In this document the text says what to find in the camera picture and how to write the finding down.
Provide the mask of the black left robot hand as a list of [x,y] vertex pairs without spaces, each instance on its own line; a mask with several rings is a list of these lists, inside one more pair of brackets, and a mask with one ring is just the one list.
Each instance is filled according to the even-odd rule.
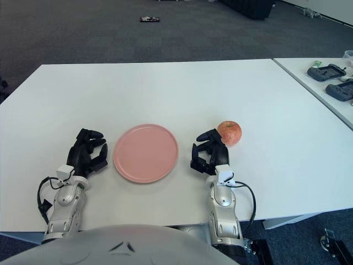
[[[99,155],[91,158],[96,147],[101,147]],[[104,135],[98,131],[82,128],[76,137],[76,142],[70,148],[67,165],[74,168],[74,175],[87,178],[108,165],[108,146]]]

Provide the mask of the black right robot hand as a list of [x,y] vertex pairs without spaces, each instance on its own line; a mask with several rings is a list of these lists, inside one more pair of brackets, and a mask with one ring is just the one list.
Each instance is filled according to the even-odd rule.
[[[228,148],[222,142],[221,135],[216,129],[199,135],[196,141],[202,143],[200,145],[192,145],[190,161],[192,169],[213,176],[216,174],[216,166],[229,164]],[[199,152],[204,151],[210,156],[209,162],[199,157]]]

